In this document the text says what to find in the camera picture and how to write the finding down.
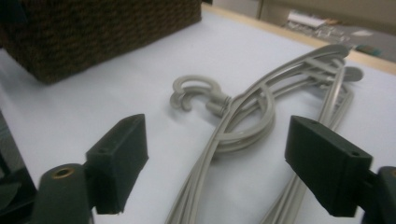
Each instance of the black object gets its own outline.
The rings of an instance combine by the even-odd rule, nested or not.
[[[31,224],[93,223],[94,206],[99,214],[122,212],[148,158],[144,115],[122,119],[87,152],[84,165],[42,176]]]
[[[324,125],[291,117],[285,158],[330,215],[354,217],[360,206],[362,223],[396,223],[396,168],[372,173],[372,156]]]
[[[0,0],[0,22],[27,22],[24,10],[18,0]]]
[[[36,189],[0,112],[0,223],[25,224]]]

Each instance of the woven basket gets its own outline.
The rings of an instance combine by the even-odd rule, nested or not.
[[[53,83],[201,19],[201,0],[20,0],[28,22],[0,23],[0,45]]]

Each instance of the white table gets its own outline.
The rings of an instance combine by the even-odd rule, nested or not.
[[[0,107],[34,182],[48,169],[83,163],[85,152],[118,120],[144,113],[149,160],[123,214],[95,222],[164,223],[177,193],[219,123],[204,98],[190,113],[169,105],[180,76],[206,75],[235,96],[259,77],[313,48],[207,10],[203,20],[145,48],[46,86],[0,50]],[[395,165],[396,76],[361,63],[365,78],[351,85],[355,99],[337,132],[375,157],[373,171]],[[259,223],[291,176],[283,153],[290,115],[315,119],[321,99],[297,91],[276,103],[270,137],[244,154],[213,162],[199,223]],[[330,217],[307,192],[297,224],[357,224]]]

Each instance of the hole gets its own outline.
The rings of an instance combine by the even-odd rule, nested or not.
[[[68,177],[68,176],[70,176],[73,173],[74,173],[74,169],[73,168],[66,167],[66,168],[62,168],[62,169],[58,170],[57,172],[55,172],[52,175],[52,178],[61,179],[61,178]]]
[[[352,154],[352,156],[356,156],[356,157],[358,157],[360,155],[358,152],[352,152],[351,154]]]

